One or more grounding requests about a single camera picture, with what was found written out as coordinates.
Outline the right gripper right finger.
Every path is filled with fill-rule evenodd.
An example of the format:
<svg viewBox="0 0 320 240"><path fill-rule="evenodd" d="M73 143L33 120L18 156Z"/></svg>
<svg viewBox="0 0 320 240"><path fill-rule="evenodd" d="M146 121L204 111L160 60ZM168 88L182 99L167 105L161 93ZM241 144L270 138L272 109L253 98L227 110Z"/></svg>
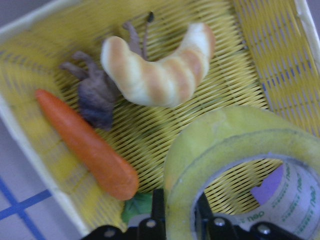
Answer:
<svg viewBox="0 0 320 240"><path fill-rule="evenodd" d="M213 213L204 193L194 207L194 226L198 240L300 240L301 238L271 222L260 221L245 230L228 214Z"/></svg>

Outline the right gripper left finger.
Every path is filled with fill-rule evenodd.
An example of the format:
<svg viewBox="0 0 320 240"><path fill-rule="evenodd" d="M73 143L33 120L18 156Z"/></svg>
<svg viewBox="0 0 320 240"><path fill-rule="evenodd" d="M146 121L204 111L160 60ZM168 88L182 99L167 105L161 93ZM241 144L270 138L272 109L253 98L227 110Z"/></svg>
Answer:
<svg viewBox="0 0 320 240"><path fill-rule="evenodd" d="M102 225L84 236L84 240L165 240L164 190L137 193L127 200L121 213L125 231L114 225Z"/></svg>

